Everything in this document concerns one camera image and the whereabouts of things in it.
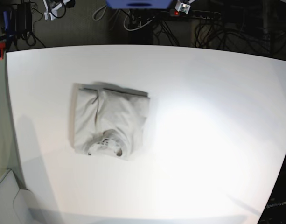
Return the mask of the grey t-shirt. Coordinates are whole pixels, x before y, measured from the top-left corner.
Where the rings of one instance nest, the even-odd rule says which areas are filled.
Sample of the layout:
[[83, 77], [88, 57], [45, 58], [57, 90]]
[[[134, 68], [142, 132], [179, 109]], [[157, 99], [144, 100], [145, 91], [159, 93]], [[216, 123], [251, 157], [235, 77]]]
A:
[[149, 113], [147, 92], [113, 84], [74, 84], [69, 141], [76, 153], [128, 160], [141, 145]]

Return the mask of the black power strip red light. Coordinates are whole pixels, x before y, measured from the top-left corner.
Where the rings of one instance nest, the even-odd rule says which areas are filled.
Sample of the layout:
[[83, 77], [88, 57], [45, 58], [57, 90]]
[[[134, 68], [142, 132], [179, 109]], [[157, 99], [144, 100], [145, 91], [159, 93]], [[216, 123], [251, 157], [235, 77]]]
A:
[[222, 17], [219, 12], [189, 10], [188, 14], [186, 14], [184, 12], [178, 12], [175, 9], [170, 9], [169, 15], [174, 18], [205, 20], [219, 20]]

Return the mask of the blue handled tool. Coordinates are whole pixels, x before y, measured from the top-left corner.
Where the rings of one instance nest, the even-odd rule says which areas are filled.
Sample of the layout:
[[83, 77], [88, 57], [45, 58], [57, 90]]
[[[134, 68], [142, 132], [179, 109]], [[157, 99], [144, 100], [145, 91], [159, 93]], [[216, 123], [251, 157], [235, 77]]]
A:
[[4, 30], [7, 38], [10, 38], [13, 35], [13, 28], [11, 22], [11, 13], [10, 11], [3, 11], [3, 20], [4, 20]]

